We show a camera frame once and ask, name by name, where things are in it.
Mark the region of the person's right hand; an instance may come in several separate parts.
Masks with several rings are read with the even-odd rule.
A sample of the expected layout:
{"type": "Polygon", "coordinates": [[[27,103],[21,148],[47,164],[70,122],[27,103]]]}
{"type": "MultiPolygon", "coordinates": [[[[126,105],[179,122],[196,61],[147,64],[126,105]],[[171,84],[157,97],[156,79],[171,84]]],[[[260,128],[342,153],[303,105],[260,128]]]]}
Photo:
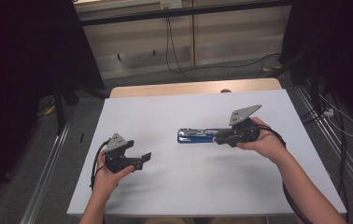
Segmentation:
{"type": "Polygon", "coordinates": [[[288,151],[278,137],[269,131],[270,126],[268,124],[258,117],[252,117],[251,119],[261,127],[259,138],[254,142],[238,143],[237,146],[244,150],[254,150],[271,162],[279,164],[286,158],[288,151]]]}

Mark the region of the blue stapler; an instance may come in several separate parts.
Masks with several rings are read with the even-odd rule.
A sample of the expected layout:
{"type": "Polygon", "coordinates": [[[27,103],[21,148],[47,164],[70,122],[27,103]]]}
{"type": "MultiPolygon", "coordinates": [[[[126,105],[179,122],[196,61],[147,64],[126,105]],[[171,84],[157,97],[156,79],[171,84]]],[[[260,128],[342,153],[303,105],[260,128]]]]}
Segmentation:
{"type": "Polygon", "coordinates": [[[182,128],[177,131],[176,140],[180,144],[211,143],[221,129],[182,128]]]}

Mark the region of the beige cabinet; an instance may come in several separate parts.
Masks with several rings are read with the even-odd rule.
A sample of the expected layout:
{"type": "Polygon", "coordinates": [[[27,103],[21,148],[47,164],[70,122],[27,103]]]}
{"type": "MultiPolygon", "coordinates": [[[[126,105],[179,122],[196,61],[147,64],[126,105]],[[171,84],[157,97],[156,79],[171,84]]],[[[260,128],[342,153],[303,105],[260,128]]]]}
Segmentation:
{"type": "MultiPolygon", "coordinates": [[[[162,0],[78,0],[80,19],[163,10],[162,0]]],[[[253,0],[182,0],[182,8],[253,0]]],[[[258,58],[281,50],[291,6],[83,26],[103,79],[258,58]]]]}

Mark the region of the wooden table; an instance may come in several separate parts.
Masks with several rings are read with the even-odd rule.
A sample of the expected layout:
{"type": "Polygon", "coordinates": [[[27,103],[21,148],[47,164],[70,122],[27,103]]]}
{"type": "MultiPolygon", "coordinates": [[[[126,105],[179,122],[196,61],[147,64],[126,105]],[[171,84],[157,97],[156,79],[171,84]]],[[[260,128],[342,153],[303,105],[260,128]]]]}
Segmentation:
{"type": "Polygon", "coordinates": [[[269,91],[281,89],[280,82],[276,78],[270,77],[117,87],[111,91],[110,98],[269,91]]]}

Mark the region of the aluminium floor rail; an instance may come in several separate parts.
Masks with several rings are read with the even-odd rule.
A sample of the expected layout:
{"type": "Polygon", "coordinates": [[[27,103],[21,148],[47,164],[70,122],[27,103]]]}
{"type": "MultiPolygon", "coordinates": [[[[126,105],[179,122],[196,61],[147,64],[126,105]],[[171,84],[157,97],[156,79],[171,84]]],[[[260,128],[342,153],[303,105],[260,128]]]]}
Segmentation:
{"type": "Polygon", "coordinates": [[[349,178],[353,183],[353,156],[351,155],[353,151],[353,118],[346,113],[345,109],[341,108],[332,94],[319,94],[322,112],[318,113],[313,109],[307,88],[297,87],[296,91],[307,107],[307,112],[302,115],[303,124],[316,124],[339,160],[337,171],[334,173],[337,179],[336,190],[344,197],[345,203],[348,203],[346,180],[349,178]],[[325,108],[332,108],[334,116],[325,117],[323,115],[325,108]]]}
{"type": "Polygon", "coordinates": [[[35,224],[41,204],[46,196],[49,182],[52,178],[59,155],[63,149],[64,141],[69,132],[70,123],[67,122],[56,136],[55,142],[47,158],[45,167],[35,186],[35,190],[27,204],[27,207],[21,217],[20,224],[35,224]]]}

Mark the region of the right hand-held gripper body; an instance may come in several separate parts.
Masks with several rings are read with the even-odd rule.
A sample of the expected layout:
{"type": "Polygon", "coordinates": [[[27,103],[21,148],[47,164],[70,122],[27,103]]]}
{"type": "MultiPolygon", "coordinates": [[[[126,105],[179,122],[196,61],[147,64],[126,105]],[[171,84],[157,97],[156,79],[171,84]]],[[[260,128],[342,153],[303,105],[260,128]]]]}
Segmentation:
{"type": "Polygon", "coordinates": [[[238,143],[254,142],[259,138],[259,126],[250,116],[260,108],[261,105],[252,105],[232,112],[229,125],[232,127],[233,134],[227,138],[229,146],[235,147],[238,143]]]}

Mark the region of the white table cover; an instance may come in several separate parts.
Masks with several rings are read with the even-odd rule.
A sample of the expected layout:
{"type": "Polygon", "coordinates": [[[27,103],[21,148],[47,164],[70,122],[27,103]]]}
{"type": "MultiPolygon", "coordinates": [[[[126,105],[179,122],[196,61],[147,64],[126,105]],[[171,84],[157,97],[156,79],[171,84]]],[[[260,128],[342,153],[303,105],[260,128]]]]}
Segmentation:
{"type": "Polygon", "coordinates": [[[67,212],[83,213],[91,195],[97,149],[114,133],[134,146],[129,157],[151,155],[121,180],[106,213],[122,217],[270,216],[290,213],[275,165],[250,150],[216,143],[180,144],[181,128],[225,128],[236,109],[258,105],[256,116],[287,143],[288,151],[339,211],[346,209],[284,90],[109,98],[67,212]]]}

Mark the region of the person's left hand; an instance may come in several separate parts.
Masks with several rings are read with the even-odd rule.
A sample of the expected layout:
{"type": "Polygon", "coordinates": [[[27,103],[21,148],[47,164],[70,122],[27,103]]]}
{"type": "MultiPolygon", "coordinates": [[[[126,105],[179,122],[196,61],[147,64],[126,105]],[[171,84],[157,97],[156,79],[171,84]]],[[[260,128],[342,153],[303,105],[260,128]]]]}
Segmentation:
{"type": "Polygon", "coordinates": [[[99,153],[92,190],[93,194],[101,197],[109,197],[119,182],[134,170],[134,167],[130,165],[115,174],[112,173],[106,168],[105,155],[104,151],[99,153]]]}

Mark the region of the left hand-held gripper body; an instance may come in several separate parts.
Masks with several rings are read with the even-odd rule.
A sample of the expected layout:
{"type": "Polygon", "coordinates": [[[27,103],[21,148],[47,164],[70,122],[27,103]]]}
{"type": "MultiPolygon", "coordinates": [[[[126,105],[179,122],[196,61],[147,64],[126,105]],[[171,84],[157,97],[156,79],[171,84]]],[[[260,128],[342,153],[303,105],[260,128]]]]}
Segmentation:
{"type": "Polygon", "coordinates": [[[106,145],[105,164],[112,173],[117,173],[130,165],[134,167],[135,171],[143,169],[144,163],[141,158],[127,158],[125,156],[126,150],[129,149],[127,148],[128,141],[118,133],[114,133],[106,145]]]}

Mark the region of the black metal stand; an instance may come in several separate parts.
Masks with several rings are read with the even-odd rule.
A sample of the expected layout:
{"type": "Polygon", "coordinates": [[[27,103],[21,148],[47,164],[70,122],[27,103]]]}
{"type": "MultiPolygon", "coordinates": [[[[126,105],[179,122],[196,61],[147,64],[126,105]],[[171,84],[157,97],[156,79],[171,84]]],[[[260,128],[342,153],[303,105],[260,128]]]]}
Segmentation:
{"type": "Polygon", "coordinates": [[[75,90],[81,90],[89,95],[92,95],[99,99],[106,99],[105,93],[99,92],[98,90],[89,88],[81,83],[76,82],[73,79],[60,79],[54,83],[53,86],[53,97],[56,111],[56,118],[58,123],[57,134],[60,135],[66,126],[66,119],[64,115],[63,102],[68,105],[76,105],[79,102],[79,98],[75,93],[75,90]]]}
{"type": "Polygon", "coordinates": [[[310,87],[311,104],[313,109],[321,113],[319,102],[319,74],[318,62],[308,49],[301,50],[290,61],[269,75],[277,78],[289,72],[293,85],[308,84],[310,87]]]}

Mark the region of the white wall socket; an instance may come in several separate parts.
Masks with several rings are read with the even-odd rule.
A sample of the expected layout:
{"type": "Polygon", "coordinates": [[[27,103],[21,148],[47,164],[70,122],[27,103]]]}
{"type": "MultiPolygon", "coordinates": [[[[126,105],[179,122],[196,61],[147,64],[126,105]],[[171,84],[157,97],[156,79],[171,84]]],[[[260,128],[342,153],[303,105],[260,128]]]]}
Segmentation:
{"type": "Polygon", "coordinates": [[[182,8],[182,0],[162,0],[160,2],[161,9],[182,8]]]}

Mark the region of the black curtain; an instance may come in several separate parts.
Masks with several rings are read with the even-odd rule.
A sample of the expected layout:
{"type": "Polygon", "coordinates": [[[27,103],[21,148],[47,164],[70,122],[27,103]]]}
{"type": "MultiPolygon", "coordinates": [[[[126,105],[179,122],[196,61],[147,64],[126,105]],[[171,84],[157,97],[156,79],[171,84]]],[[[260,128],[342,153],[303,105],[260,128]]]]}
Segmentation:
{"type": "Polygon", "coordinates": [[[0,0],[0,184],[42,97],[104,86],[76,1],[0,0]]]}
{"type": "Polygon", "coordinates": [[[278,61],[302,51],[353,110],[353,0],[293,0],[278,61]]]}

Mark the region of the black horizontal bar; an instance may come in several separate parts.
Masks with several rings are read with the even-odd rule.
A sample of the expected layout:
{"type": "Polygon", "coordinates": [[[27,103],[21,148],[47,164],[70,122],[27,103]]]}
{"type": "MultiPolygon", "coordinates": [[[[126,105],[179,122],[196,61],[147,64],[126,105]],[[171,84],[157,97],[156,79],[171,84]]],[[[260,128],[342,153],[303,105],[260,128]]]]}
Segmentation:
{"type": "Polygon", "coordinates": [[[132,14],[112,15],[112,16],[98,16],[81,19],[82,26],[93,26],[109,23],[120,23],[127,21],[145,21],[162,18],[173,18],[190,15],[201,15],[210,13],[229,12],[237,10],[249,10],[268,7],[283,7],[291,6],[295,0],[253,0],[244,3],[222,4],[204,7],[185,7],[177,9],[164,9],[149,12],[139,12],[132,14]]]}

